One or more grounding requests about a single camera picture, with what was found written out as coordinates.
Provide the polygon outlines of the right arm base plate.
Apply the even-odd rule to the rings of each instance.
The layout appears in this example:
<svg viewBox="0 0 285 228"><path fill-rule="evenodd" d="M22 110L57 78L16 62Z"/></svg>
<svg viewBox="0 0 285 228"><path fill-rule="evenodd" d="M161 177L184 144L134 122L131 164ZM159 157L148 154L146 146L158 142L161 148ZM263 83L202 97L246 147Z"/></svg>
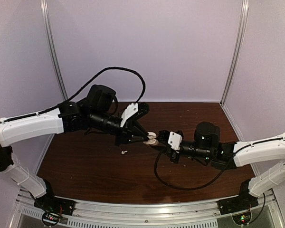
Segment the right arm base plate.
<svg viewBox="0 0 285 228"><path fill-rule="evenodd" d="M255 197L236 196L218 201L218 208L221 215L248 210L258 206L258 199Z"/></svg>

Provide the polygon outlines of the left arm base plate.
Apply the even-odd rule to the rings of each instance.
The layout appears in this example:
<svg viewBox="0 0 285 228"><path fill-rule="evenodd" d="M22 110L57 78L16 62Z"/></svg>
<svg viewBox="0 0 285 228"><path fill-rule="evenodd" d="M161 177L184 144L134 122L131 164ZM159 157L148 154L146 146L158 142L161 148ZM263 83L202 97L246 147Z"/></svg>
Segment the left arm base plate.
<svg viewBox="0 0 285 228"><path fill-rule="evenodd" d="M44 212L55 213L57 215L73 215L75 201L70 199L54 197L50 198L34 198L34 207L42 209Z"/></svg>

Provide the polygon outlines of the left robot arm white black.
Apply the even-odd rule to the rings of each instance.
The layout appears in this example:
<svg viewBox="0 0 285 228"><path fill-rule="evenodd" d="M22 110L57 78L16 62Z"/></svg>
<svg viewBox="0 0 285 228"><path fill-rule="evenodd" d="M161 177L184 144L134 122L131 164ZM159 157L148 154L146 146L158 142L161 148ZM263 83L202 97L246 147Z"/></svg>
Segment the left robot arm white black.
<svg viewBox="0 0 285 228"><path fill-rule="evenodd" d="M49 211L59 206L50 183L20 165L12 156L12 144L48 134L78 130L100 130L115 136L115 145L148 141L148 132L138 123L146 115L146 103L129 104L120 117L109 113L117 103L116 92L104 85L93 85L78 102L65 101L50 111L0 118L0 172L30 192L32 198Z"/></svg>

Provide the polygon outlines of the white earbud charging case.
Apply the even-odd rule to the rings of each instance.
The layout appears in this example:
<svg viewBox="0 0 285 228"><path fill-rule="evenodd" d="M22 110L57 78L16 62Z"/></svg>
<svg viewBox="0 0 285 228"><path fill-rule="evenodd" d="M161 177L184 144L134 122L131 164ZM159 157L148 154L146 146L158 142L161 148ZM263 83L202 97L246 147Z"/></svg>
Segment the white earbud charging case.
<svg viewBox="0 0 285 228"><path fill-rule="evenodd" d="M156 133L148 132L147 137L148 137L148 140L143 142L144 144L149 145L149 146L157 146L159 144Z"/></svg>

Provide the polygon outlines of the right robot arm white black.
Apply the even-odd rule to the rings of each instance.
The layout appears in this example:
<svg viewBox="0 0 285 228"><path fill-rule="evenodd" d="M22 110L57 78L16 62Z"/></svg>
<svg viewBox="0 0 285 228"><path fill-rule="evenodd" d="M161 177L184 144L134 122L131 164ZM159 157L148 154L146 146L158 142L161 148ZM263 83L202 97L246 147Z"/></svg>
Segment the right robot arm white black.
<svg viewBox="0 0 285 228"><path fill-rule="evenodd" d="M279 160L279 162L254 178L241 184L239 195L234 199L237 209L245 209L252 201L256 200L267 190L285 181L285 133L250 142L220 142L220 128L209 122L201 122L196 126L192 142L183 139L182 131L160 131L158 134L148 133L150 146L164 144L155 163L158 163L162 154L169 156L170 161L178 163L181 156L193 160L203 159L204 165L211 164L220 172L208 183L193 187L173 186L158 178L164 185L183 191L203 189L214 183L226 170L236 169L256 162Z"/></svg>

